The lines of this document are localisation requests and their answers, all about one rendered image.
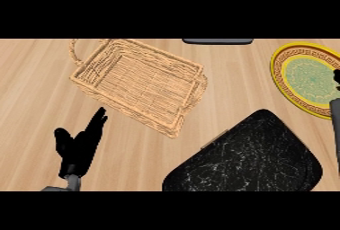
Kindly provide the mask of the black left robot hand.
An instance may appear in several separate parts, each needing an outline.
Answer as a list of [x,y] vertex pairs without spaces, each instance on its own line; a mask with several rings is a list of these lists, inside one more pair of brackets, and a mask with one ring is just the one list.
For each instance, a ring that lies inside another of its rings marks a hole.
[[56,151],[60,156],[59,177],[62,179],[69,175],[81,178],[87,173],[108,119],[105,112],[103,108],[97,109],[85,129],[75,137],[63,128],[54,129]]

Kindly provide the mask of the yellow and green plate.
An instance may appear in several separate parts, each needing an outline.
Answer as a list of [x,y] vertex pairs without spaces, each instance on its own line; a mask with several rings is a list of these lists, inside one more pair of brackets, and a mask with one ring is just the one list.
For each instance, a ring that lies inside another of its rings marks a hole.
[[291,42],[273,52],[269,69],[273,83],[292,105],[310,115],[329,119],[329,101],[340,98],[334,81],[340,53],[319,44]]

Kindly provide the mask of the wicker basket tray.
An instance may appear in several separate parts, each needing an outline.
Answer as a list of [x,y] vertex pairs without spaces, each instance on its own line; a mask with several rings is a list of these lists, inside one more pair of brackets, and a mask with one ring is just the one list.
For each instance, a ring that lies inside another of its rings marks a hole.
[[202,65],[133,39],[102,39],[87,59],[69,55],[84,93],[170,138],[207,88]]

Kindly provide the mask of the dark grey appliance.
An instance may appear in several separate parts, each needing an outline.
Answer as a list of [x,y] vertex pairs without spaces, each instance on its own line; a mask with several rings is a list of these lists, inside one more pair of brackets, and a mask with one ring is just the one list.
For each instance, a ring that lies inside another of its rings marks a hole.
[[248,45],[254,39],[182,39],[187,44],[199,45]]

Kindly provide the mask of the black marble cutting board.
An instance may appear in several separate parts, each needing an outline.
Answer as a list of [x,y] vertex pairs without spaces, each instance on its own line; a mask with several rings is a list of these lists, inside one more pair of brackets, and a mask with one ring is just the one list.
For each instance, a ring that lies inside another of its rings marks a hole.
[[276,115],[255,111],[167,174],[164,191],[310,191],[320,163]]

